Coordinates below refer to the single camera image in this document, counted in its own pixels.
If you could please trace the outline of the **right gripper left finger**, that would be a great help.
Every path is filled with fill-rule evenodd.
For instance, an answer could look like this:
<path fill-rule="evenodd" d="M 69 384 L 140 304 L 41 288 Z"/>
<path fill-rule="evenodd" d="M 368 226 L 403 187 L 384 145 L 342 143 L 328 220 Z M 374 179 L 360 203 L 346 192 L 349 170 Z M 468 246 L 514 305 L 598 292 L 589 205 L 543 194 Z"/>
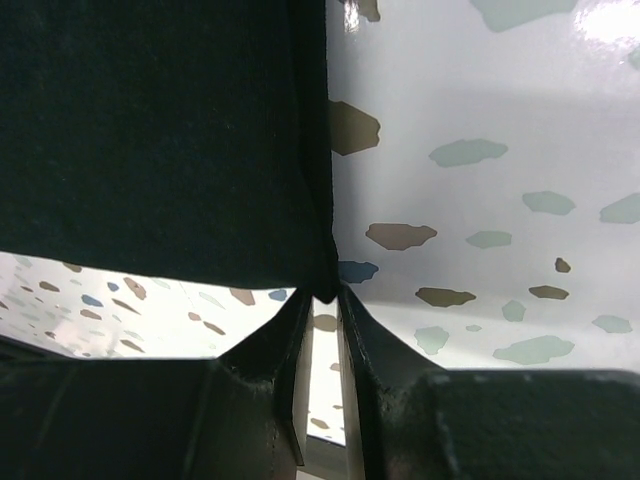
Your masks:
<path fill-rule="evenodd" d="M 311 297 L 215 359 L 72 359 L 1 342 L 5 479 L 292 479 Z"/>

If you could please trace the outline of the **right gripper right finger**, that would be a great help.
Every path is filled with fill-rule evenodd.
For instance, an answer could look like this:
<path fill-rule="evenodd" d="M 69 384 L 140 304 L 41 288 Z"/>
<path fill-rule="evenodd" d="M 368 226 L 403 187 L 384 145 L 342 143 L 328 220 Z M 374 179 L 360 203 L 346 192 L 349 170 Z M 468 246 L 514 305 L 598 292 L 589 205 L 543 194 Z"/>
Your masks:
<path fill-rule="evenodd" d="M 635 479 L 639 377 L 446 369 L 338 296 L 352 479 Z"/>

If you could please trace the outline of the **black t shirt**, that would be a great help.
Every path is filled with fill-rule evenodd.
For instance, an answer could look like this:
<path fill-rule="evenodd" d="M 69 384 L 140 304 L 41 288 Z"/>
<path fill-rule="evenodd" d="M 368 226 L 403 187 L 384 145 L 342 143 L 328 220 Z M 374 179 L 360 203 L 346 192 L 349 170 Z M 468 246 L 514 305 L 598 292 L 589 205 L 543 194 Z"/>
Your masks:
<path fill-rule="evenodd" d="M 5 1 L 1 248 L 339 289 L 321 1 Z"/>

